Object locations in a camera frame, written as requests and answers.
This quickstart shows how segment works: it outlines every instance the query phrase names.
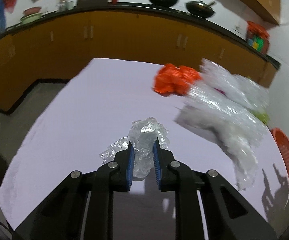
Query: black countertop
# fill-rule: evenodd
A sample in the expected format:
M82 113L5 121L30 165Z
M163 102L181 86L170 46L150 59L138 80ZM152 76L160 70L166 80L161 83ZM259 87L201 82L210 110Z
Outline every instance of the black countertop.
M216 33L219 33L221 35L224 35L234 41L237 41L241 45L243 45L246 49L248 49L250 52L256 54L257 56L261 57L263 60L270 62L276 69L279 69L280 63L276 60L274 60L272 57L268 55L263 55L259 51L255 50L251 46L249 46L246 41L242 38L240 38L238 35L232 33L231 31L207 20L200 18L198 16L192 15L190 13L186 13L183 11L178 11L172 8L165 8L156 6L153 4L142 4L142 3L128 3L128 2L120 2L117 5L111 5L108 4L106 6L90 6L87 8L80 8L80 9L72 9L64 12L51 12L48 14L45 14L41 19L36 20L32 23L24 24L24 25L14 25L7 30L0 34L0 39L8 34L15 34L17 32L23 31L25 29L28 29L30 27L33 27L35 25L39 25L40 23L43 23L45 21L48 21L50 19L61 17L64 15L70 15L75 14L79 12L85 12L85 11L97 11L97 10L128 10L128 11L138 11L138 12L150 12L150 13L156 13L160 15L166 15L170 17L174 17L177 19L184 20L189 23L193 23L195 25L199 25L202 27L205 27L206 29L210 29Z

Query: metal bolt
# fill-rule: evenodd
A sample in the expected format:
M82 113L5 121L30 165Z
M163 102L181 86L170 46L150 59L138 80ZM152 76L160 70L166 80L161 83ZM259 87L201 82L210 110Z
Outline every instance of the metal bolt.
M180 166L180 162L178 162L178 161L172 161L172 162L170 163L170 165L171 165L171 167L178 168L178 167Z
M113 169L113 168L115 168L115 167L117 167L117 166L118 166L118 163L116 163L116 162L109 162L109 163L108 163L108 167L109 167L109 168L112 168L112 169Z
M217 177L218 176L218 172L215 170L209 170L208 171L209 176L211 177Z
M72 178L76 179L80 177L81 174L80 174L80 171L73 171L70 175Z

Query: pink bowl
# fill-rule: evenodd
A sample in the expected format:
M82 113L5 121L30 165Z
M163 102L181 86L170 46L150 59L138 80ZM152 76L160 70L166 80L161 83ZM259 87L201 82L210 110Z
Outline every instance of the pink bowl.
M25 11L23 11L23 15L28 16L28 15L31 15L34 13L38 13L38 12L40 12L40 10L41 10L41 7L32 7L32 8L29 8L29 9L26 9Z

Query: bubble wrap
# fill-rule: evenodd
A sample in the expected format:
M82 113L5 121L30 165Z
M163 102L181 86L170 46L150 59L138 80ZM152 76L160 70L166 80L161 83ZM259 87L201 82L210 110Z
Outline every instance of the bubble wrap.
M251 187L258 169L252 147L259 146L267 129L243 106L229 100L203 81L188 93L185 118L194 127L213 128L232 155L237 185Z
M200 71L202 72L201 77L207 85L223 91L227 98L241 106L255 110L246 95L240 90L238 81L228 70L217 63L203 58Z
M152 149L157 137L160 147L167 149L170 143L167 134L168 131L164 126L153 117L149 117L144 121L134 121L128 136L112 143L106 151L100 154L100 157L103 163L113 161L117 152L128 148L130 141L133 144L135 153L133 176L144 178L148 176L150 169L154 167Z
M246 95L249 103L252 104L253 109L259 113L265 113L269 105L268 89L240 75L234 75L234 78L238 82L240 90Z

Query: white table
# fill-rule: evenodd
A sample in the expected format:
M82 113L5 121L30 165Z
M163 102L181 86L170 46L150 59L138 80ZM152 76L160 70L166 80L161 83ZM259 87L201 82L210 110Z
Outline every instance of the white table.
M160 68L94 59L60 91L28 132L0 188L0 206L13 229L71 171L97 170L102 165L99 154L127 136L133 121L151 116L169 130L169 150L176 160L196 171L215 169L236 187L233 163L214 143L214 135L197 131L202 135L198 136L174 121L184 98L163 97L152 90ZM259 171L254 186L240 193L266 219L264 204L268 213L271 206L284 208L288 201L287 171L269 132L255 154ZM174 239L174 195L158 191L153 171L114 199L115 239Z

